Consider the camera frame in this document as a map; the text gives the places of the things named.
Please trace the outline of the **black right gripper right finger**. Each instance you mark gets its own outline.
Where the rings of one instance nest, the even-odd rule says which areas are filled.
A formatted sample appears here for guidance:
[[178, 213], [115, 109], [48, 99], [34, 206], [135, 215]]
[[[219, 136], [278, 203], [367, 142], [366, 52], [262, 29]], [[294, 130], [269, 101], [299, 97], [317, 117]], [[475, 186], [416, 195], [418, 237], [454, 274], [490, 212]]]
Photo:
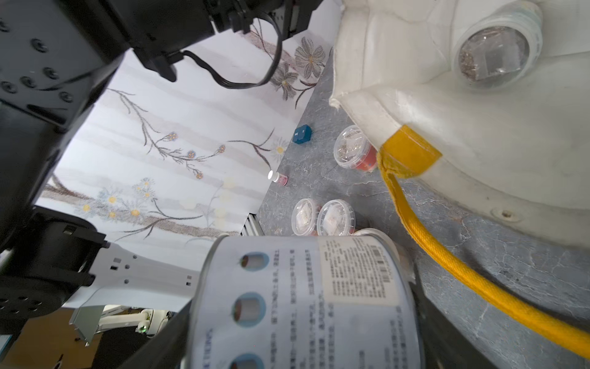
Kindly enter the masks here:
[[426, 368], [496, 368], [430, 301], [419, 272], [413, 272], [410, 288], [416, 305]]

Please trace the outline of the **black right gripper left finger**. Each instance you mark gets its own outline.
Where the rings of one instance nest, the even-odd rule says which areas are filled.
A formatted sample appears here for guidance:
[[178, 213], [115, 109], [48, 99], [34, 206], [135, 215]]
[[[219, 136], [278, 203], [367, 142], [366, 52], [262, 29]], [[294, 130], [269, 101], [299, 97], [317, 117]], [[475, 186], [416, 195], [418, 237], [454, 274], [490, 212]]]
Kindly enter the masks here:
[[189, 301], [164, 329], [139, 351], [133, 354], [120, 369], [174, 369], [179, 368], [187, 353], [187, 340], [191, 317]]

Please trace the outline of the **white canvas tote bag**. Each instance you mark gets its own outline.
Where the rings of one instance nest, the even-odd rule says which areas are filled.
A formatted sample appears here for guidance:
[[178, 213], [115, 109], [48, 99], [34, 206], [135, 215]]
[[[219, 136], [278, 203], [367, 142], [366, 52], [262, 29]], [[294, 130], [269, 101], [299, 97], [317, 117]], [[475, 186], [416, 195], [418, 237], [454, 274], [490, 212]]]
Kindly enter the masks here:
[[515, 1], [346, 1], [330, 103], [378, 150], [404, 228], [442, 268], [490, 304], [584, 358], [589, 335], [504, 292], [427, 231], [399, 185], [435, 192], [528, 235], [589, 245], [589, 4], [529, 1], [542, 11], [532, 69], [501, 89], [453, 74], [461, 36]]

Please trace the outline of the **white blue label seed jar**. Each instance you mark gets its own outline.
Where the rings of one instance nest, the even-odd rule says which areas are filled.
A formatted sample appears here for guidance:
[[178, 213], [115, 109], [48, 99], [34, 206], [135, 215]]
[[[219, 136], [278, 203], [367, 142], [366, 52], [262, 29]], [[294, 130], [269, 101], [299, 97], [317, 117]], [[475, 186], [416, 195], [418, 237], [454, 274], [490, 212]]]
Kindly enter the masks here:
[[189, 368], [423, 368], [395, 243], [350, 236], [224, 236], [191, 308]]

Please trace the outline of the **red label seed jar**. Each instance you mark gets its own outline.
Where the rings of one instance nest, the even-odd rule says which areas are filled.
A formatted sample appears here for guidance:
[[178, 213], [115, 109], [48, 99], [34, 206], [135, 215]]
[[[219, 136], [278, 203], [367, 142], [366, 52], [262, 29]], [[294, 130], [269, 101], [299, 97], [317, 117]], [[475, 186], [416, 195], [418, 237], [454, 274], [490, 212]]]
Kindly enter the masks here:
[[296, 203], [291, 227], [296, 236], [317, 236], [317, 218], [321, 206], [311, 198], [303, 198]]

